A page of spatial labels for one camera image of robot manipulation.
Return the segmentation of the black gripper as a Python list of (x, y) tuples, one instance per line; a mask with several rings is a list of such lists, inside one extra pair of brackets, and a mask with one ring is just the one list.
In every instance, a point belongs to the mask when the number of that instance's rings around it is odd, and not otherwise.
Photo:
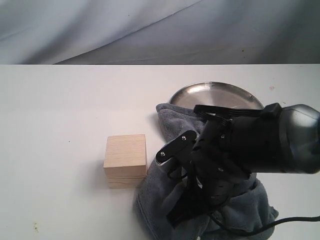
[(204, 122), (200, 133), (187, 130), (156, 154), (155, 160), (178, 161), (186, 177), (184, 190), (166, 215), (175, 229), (181, 223), (221, 210), (231, 200), (235, 185), (250, 179), (252, 171), (231, 152), (232, 124), (241, 117), (259, 117), (258, 109), (196, 105), (192, 109)]

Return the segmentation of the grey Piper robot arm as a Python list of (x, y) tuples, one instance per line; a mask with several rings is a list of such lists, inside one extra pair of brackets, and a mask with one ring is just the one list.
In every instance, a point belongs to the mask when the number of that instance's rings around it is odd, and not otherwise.
[(320, 114), (305, 104), (263, 109), (196, 105), (200, 134), (183, 132), (155, 157), (157, 166), (187, 185), (168, 213), (173, 227), (225, 206), (232, 187), (252, 173), (315, 174), (320, 170)]

